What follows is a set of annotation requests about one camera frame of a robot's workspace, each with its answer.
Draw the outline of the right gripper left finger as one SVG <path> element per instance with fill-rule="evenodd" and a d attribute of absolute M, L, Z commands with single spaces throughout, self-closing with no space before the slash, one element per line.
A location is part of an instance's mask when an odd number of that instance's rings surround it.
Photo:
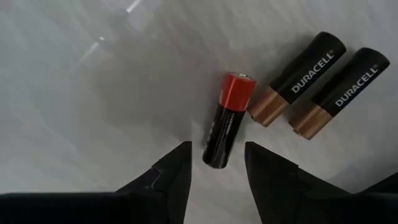
<path fill-rule="evenodd" d="M 0 224 L 183 224 L 191 183 L 184 141 L 115 192 L 0 194 Z"/>

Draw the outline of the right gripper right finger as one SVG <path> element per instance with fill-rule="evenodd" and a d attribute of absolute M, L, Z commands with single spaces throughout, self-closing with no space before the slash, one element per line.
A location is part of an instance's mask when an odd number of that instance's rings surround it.
<path fill-rule="evenodd" d="M 252 141 L 244 160 L 262 224 L 398 224 L 398 172 L 352 194 Z"/>

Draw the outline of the red black battery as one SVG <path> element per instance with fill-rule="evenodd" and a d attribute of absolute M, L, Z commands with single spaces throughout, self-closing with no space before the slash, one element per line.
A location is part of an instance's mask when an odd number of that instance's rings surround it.
<path fill-rule="evenodd" d="M 248 108 L 256 81 L 243 73 L 225 75 L 202 160 L 214 169 L 227 166 L 239 127 Z"/>

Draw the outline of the copper black Duracell battery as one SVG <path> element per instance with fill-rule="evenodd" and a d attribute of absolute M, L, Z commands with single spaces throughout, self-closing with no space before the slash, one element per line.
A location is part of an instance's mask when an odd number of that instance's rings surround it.
<path fill-rule="evenodd" d="M 352 59 L 310 99 L 309 107 L 293 117 L 293 131 L 310 140 L 390 65 L 377 50 L 360 48 Z"/>
<path fill-rule="evenodd" d="M 320 32 L 248 108 L 251 118 L 269 126 L 299 99 L 346 52 L 345 44 L 329 32 Z"/>

